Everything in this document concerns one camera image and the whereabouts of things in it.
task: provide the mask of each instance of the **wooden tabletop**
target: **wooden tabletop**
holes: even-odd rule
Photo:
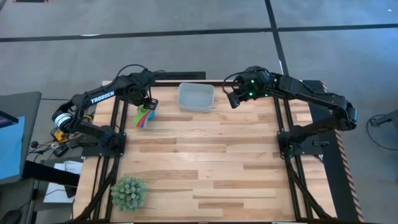
[[[285,164],[279,157],[274,100],[249,101],[233,110],[221,88],[215,87],[211,112],[189,112],[180,110],[177,90],[152,87],[159,105],[146,129],[134,127],[136,107],[129,105],[127,145],[118,179],[141,178],[147,184],[147,197],[144,208],[136,212],[119,212],[113,206],[111,221],[295,220]],[[94,124],[109,125],[113,103],[114,98],[97,105]],[[290,106],[295,124],[312,122],[307,103],[293,100]],[[91,200],[97,160],[84,161],[75,215]],[[326,212],[336,216],[323,164],[313,156],[302,156],[302,160],[309,191]],[[302,195],[297,192],[304,217]],[[104,217],[107,198],[106,192],[100,217]]]

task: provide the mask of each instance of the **gray floor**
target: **gray floor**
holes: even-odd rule
[[[395,0],[275,0],[272,5],[279,27],[398,21]],[[0,12],[0,37],[233,27],[270,27],[264,1],[52,0],[23,4],[8,0]],[[286,32],[280,38],[291,76],[324,80],[330,91],[345,95],[359,109],[357,129],[343,133],[343,140],[364,217],[368,222],[396,223],[398,152],[373,144],[365,125],[374,114],[398,109],[397,29]],[[206,71],[208,78],[216,79],[250,65],[280,72],[271,33],[0,43],[0,94],[39,90],[43,97],[69,98],[112,79],[128,63],[141,63],[152,70]],[[40,104],[34,139],[50,138],[50,117],[60,103]],[[371,133],[379,142],[398,148],[391,124],[372,128]],[[64,221],[69,212],[65,207],[40,213],[38,223]]]

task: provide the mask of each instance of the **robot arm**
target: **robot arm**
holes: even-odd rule
[[[249,67],[245,71],[229,77],[234,75],[236,77],[233,81],[233,92],[227,93],[224,90],[232,108],[238,107],[242,101],[276,96],[286,100],[306,101],[324,106],[331,111],[331,115],[323,120],[306,126],[296,125],[292,127],[286,136],[287,146],[300,146],[307,137],[331,129],[349,131],[356,127],[358,112],[343,96],[335,93],[315,92],[300,80],[268,72],[265,68],[258,66]]]
[[[118,143],[113,128],[110,126],[98,127],[84,122],[83,116],[86,110],[91,105],[113,96],[119,96],[120,100],[135,106],[144,105],[147,109],[155,110],[158,101],[150,95],[150,86],[154,83],[154,74],[147,69],[144,69],[138,75],[118,76],[110,84],[73,96],[70,101],[59,107],[53,114],[52,120],[56,127],[64,133],[80,132],[88,134],[99,139],[110,149],[115,149],[118,147]]]

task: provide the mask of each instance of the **green spiky ball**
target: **green spiky ball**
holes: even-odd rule
[[[119,211],[134,212],[144,205],[147,186],[135,177],[122,177],[111,187],[112,203]]]

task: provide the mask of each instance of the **plastic bin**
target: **plastic bin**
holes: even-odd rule
[[[183,110],[210,112],[214,104],[214,86],[181,83],[177,101]]]

